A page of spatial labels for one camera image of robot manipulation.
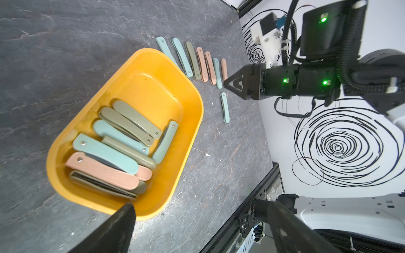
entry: olive green knife handle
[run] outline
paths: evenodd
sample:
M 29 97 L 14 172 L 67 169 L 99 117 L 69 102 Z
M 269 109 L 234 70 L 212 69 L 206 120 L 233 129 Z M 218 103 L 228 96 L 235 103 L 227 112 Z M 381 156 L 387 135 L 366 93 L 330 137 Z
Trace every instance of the olive green knife handle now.
M 107 124 L 113 126 L 115 129 L 119 130 L 119 132 L 121 132 L 123 135 L 127 136 L 130 139 L 138 141 L 138 139 L 136 139 L 134 136 L 132 136 L 130 133 L 128 133 L 125 129 L 123 129 L 119 125 L 115 124 L 115 122 L 110 121 L 110 120 L 108 120 L 108 118 L 101 115 L 101 112 L 98 113 L 98 116 L 100 117 L 101 120 L 107 122 Z
M 148 185 L 145 182 L 139 181 L 138 186 L 135 189 L 128 190 L 134 194 L 144 194 L 148 189 Z
M 135 200 L 135 198 L 138 197 L 138 195 L 132 191 L 127 191 L 127 190 L 121 189 L 119 187 L 106 183 L 96 177 L 83 173 L 79 170 L 73 170 L 69 174 L 69 176 L 70 176 L 70 179 L 73 181 L 80 182 L 88 187 L 97 189 L 102 192 L 106 192 L 108 194 L 111 194 L 111 195 L 114 195 L 117 197 L 129 198 L 131 200 Z
M 190 41 L 185 43 L 185 49 L 187 50 L 188 57 L 191 60 L 191 66 L 193 67 L 194 78 L 196 80 L 201 80 L 200 67 L 198 66 L 196 52 L 194 51 L 193 44 Z
M 173 137 L 177 131 L 179 125 L 175 121 L 170 121 L 169 125 L 166 128 L 163 137 L 160 139 L 160 143 L 155 153 L 152 156 L 152 159 L 156 161 L 157 164 L 163 161 L 166 152 L 168 151 L 170 144 L 172 143 Z
M 138 128 L 130 120 L 119 114 L 112 108 L 103 107 L 100 110 L 100 117 L 106 119 L 107 122 L 113 123 L 113 126 L 119 126 L 127 133 L 133 135 L 136 139 L 142 142 L 145 146 L 150 147 L 153 144 L 153 138 L 145 133 L 142 129 Z
M 128 147 L 127 145 L 109 137 L 108 135 L 105 136 L 101 142 L 123 153 L 124 155 L 129 156 L 130 158 L 137 161 L 140 165 L 143 165 L 151 170 L 156 168 L 156 162 L 152 158 L 150 158 L 149 156 L 145 156 L 138 150 Z
M 153 139 L 159 139 L 162 136 L 162 131 L 159 128 L 124 101 L 114 102 L 113 108 L 140 129 L 147 132 Z

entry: yellow plastic bin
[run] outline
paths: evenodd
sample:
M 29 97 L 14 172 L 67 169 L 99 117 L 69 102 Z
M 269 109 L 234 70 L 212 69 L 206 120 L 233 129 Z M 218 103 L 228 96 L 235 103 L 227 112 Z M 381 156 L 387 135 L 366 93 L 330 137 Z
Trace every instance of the yellow plastic bin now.
M 113 214 L 127 199 L 91 190 L 69 180 L 72 170 L 65 166 L 75 150 L 72 142 L 79 133 L 99 141 L 92 129 L 103 106 L 121 99 L 164 131 L 170 120 L 179 124 L 163 161 L 146 183 L 148 189 L 134 202 L 138 221 L 160 213 L 170 201 L 203 119 L 200 93 L 183 72 L 163 53 L 154 49 L 135 52 L 76 115 L 53 142 L 47 158 L 47 173 L 54 189 L 66 199 L 103 213 Z M 159 141 L 155 140 L 149 155 Z

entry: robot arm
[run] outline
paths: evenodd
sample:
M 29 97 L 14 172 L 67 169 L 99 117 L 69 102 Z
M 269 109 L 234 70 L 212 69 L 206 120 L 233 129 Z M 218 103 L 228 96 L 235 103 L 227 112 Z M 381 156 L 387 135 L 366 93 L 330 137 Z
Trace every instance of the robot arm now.
M 286 26 L 296 2 L 292 1 Z M 282 39 L 287 38 L 288 29 L 280 38 L 277 20 L 270 13 L 260 25 L 252 26 L 252 36 L 261 43 L 268 63 L 244 66 L 224 81 L 224 87 L 245 100 L 279 96 L 277 103 L 292 96 L 311 96 L 325 100 L 325 106 L 339 97 L 342 87 L 345 96 L 362 96 L 405 131 L 405 54 L 383 49 L 358 60 L 366 8 L 365 0 L 346 0 L 306 12 L 301 37 L 297 41 L 292 38 L 290 61 L 280 66 L 276 66 L 274 54 L 281 51 L 283 55 L 286 41 Z M 264 21 L 270 24 L 263 26 Z M 306 58 L 296 57 L 299 48 Z M 292 64 L 294 59 L 301 63 Z M 278 113 L 299 118 L 311 114 Z

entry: teal knife handle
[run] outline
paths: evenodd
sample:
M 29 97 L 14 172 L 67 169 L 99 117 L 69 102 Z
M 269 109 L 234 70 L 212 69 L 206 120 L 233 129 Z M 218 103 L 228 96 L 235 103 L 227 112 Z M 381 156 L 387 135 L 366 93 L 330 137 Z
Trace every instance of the teal knife handle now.
M 169 47 L 166 44 L 166 40 L 163 37 L 157 37 L 155 40 L 158 43 L 162 53 L 164 53 L 167 57 L 169 57 L 178 67 L 179 65 L 177 65 L 176 60 L 174 59 L 172 53 L 170 52 Z
M 185 55 L 183 46 L 178 38 L 172 39 L 173 46 L 176 49 L 177 55 L 180 58 L 181 66 L 184 69 L 184 74 L 186 77 L 190 78 L 193 76 L 193 71 L 191 70 L 190 63 L 188 62 L 187 56 Z
M 217 88 L 222 89 L 221 72 L 220 72 L 220 61 L 217 58 L 212 60 L 214 64 L 215 75 L 217 76 Z
M 179 125 L 177 124 L 177 122 L 169 122 L 169 125 L 167 126 L 166 131 L 162 139 L 160 140 L 159 146 L 152 156 L 152 159 L 155 160 L 156 164 L 159 164 L 163 161 L 163 158 L 166 155 L 170 144 L 172 143 L 173 137 L 175 136 L 178 127 Z
M 73 148 L 93 157 L 98 157 L 128 174 L 135 175 L 138 173 L 139 165 L 135 160 L 83 133 L 75 138 Z
M 224 122 L 228 124 L 230 121 L 229 118 L 229 110 L 228 110 L 228 101 L 226 100 L 225 92 L 221 92 L 221 102 L 222 102 L 222 110 L 224 111 Z
M 116 139 L 117 141 L 127 145 L 128 147 L 131 147 L 135 150 L 138 150 L 144 155 L 149 154 L 149 147 L 142 145 L 142 143 L 137 142 L 134 139 L 129 138 L 125 134 L 121 133 L 118 131 L 115 127 L 112 125 L 108 124 L 102 119 L 97 120 L 93 124 L 93 130 L 96 132 L 96 134 L 102 138 L 105 136 L 109 136 L 113 139 Z

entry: dark gray countertop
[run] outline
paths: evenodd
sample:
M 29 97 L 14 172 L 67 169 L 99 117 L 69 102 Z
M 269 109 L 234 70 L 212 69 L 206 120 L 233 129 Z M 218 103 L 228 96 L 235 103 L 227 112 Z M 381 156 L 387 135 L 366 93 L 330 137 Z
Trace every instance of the dark gray countertop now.
M 136 50 L 178 37 L 226 58 L 229 74 L 248 63 L 238 16 L 219 0 L 6 0 L 0 28 L 0 252 L 67 252 L 108 218 L 55 193 L 45 161 Z M 192 81 L 205 110 L 193 149 L 164 211 L 135 225 L 131 252 L 200 251 L 272 168 L 258 103 L 223 89 L 225 125 L 220 91 Z

